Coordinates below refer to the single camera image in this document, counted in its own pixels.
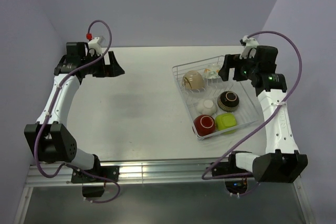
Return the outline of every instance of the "white table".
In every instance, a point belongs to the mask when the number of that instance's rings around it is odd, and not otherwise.
[[[125,74],[85,77],[72,102],[67,125],[78,147],[97,154],[101,161],[218,157],[257,127],[255,123],[235,134],[198,141],[172,75],[174,65],[236,54],[240,46],[113,51]],[[246,88],[257,104],[249,82]],[[261,155],[265,147],[263,129],[238,150]]]

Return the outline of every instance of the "metal wire basket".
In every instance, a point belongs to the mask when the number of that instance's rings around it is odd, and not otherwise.
[[[247,94],[242,83],[232,80],[233,69],[230,71],[229,80],[225,82],[222,81],[221,78],[206,79],[205,77],[203,77],[204,88],[190,90],[183,85],[183,77],[188,71],[195,70],[198,71],[200,74],[203,74],[207,66],[214,63],[222,66],[224,63],[224,56],[217,56],[173,67],[173,76],[175,82],[177,84],[178,90],[180,91],[185,108],[188,112],[195,135],[199,140],[203,140],[205,138],[219,135],[228,131],[234,132],[234,130],[242,129],[254,122],[257,122],[259,119],[258,111],[254,106],[250,96]],[[233,91],[239,96],[239,107],[236,111],[231,112],[236,118],[237,126],[222,131],[216,130],[214,133],[206,136],[199,136],[194,125],[195,118],[200,115],[200,113],[198,113],[198,111],[196,110],[199,100],[210,99],[214,102],[214,104],[217,106],[217,112],[212,115],[212,117],[215,118],[220,114],[226,113],[225,111],[221,110],[217,105],[217,98],[224,91]]]

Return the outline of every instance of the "red bowl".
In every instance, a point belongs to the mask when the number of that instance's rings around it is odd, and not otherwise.
[[[195,118],[194,125],[199,136],[206,136],[216,130],[215,120],[209,115],[200,115]]]

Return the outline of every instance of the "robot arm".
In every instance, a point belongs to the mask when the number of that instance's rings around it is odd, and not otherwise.
[[[46,113],[48,113],[48,108],[55,97],[61,80],[72,70],[90,63],[101,56],[102,50],[100,44],[102,41],[102,37],[96,37],[89,41],[89,43],[67,43],[67,54],[62,57],[54,71],[54,84],[48,102],[36,123],[27,124],[25,127],[25,136],[33,154],[37,134],[41,129],[42,122],[46,118]],[[65,162],[82,170],[89,171],[89,173],[94,175],[102,175],[98,157],[77,148],[77,142],[67,130],[66,124],[72,100],[87,74],[92,74],[94,77],[116,77],[124,74],[124,70],[118,65],[113,51],[109,52],[109,59],[109,65],[102,59],[92,66],[78,71],[63,84],[56,96],[54,108],[50,113],[49,120],[39,142],[39,161],[46,163]]]
[[[285,77],[275,73],[275,47],[260,46],[246,36],[240,41],[244,50],[240,55],[226,55],[219,75],[228,80],[230,68],[235,69],[233,79],[251,80],[267,120],[278,109],[275,117],[266,127],[266,154],[262,156],[249,152],[232,152],[228,159],[228,174],[249,171],[258,182],[292,183],[308,164],[306,155],[299,154],[290,127],[286,102]]]

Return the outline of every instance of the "purple wall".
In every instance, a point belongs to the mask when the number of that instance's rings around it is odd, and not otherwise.
[[[12,223],[32,155],[23,131],[41,113],[64,44],[36,0],[0,0],[0,222]]]
[[[335,0],[277,0],[264,27],[289,36],[302,53],[301,83],[288,106],[295,140],[308,154],[302,177],[318,223],[336,223],[335,18]],[[279,48],[278,72],[291,87],[298,72],[294,50],[274,35],[259,42]]]
[[[276,0],[39,0],[66,41],[101,18],[112,28],[113,45],[237,45],[262,29]],[[107,36],[103,26],[94,32]]]

